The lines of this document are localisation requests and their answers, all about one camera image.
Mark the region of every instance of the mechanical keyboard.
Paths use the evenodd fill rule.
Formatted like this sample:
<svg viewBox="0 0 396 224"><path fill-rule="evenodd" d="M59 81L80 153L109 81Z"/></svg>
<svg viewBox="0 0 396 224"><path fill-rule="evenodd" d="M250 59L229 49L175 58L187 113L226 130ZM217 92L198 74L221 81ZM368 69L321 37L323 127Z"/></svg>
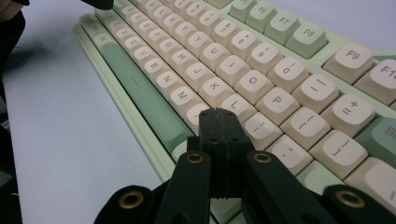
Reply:
<svg viewBox="0 0 396 224"><path fill-rule="evenodd" d="M396 215L396 50L255 0L115 0L74 32L162 180L221 107L308 189L347 184ZM238 199L211 212L245 223Z"/></svg>

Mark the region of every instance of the mint green keycap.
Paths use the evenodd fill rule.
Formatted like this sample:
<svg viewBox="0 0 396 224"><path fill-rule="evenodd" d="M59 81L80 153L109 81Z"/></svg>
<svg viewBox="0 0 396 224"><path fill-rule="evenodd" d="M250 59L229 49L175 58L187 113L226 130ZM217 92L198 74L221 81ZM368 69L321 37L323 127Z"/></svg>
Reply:
<svg viewBox="0 0 396 224"><path fill-rule="evenodd" d="M291 49L305 59L310 59L327 44L326 34L321 27L312 23L303 24L286 43Z"/></svg>
<svg viewBox="0 0 396 224"><path fill-rule="evenodd" d="M320 195L328 186L344 184L318 161L312 161L296 177L306 188Z"/></svg>
<svg viewBox="0 0 396 224"><path fill-rule="evenodd" d="M274 5L266 2L259 2L247 15L246 25L263 34L265 28L275 15L276 8Z"/></svg>
<svg viewBox="0 0 396 224"><path fill-rule="evenodd" d="M255 0L234 0L230 8L230 16L245 23L250 10L256 5Z"/></svg>
<svg viewBox="0 0 396 224"><path fill-rule="evenodd" d="M291 35L300 26L296 15L286 11L277 13L268 24L264 34L280 45L285 45Z"/></svg>
<svg viewBox="0 0 396 224"><path fill-rule="evenodd" d="M188 136L193 136L178 114L119 45L104 45L100 52L169 153L187 140Z"/></svg>
<svg viewBox="0 0 396 224"><path fill-rule="evenodd" d="M375 119L355 140L368 153L396 169L396 119Z"/></svg>

